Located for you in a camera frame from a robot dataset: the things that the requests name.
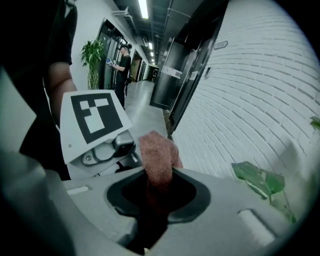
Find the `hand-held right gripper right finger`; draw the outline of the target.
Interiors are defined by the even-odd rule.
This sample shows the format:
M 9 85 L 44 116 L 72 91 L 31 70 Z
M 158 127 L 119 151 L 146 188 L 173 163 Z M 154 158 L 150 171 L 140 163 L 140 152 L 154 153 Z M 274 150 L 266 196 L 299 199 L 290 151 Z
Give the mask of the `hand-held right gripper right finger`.
M 169 225 L 151 256 L 271 256 L 298 227 L 241 181 L 175 171 L 205 185 L 210 202 L 193 221 Z

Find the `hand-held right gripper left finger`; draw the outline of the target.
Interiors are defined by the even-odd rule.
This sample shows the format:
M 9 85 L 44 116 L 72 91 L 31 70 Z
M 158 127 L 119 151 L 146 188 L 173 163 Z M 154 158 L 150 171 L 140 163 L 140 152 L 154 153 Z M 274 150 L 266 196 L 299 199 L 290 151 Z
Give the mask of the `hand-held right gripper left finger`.
M 7 153 L 7 226 L 26 256 L 130 256 L 135 220 L 108 201 L 109 188 L 136 170 L 62 181 L 22 154 Z

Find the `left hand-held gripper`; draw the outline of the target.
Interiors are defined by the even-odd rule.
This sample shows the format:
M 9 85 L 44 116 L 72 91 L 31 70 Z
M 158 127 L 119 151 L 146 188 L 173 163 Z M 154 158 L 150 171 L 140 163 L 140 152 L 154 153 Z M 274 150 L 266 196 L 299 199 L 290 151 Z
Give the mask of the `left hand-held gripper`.
M 141 166 L 132 126 L 113 90 L 66 92 L 59 132 L 70 178 L 106 176 Z

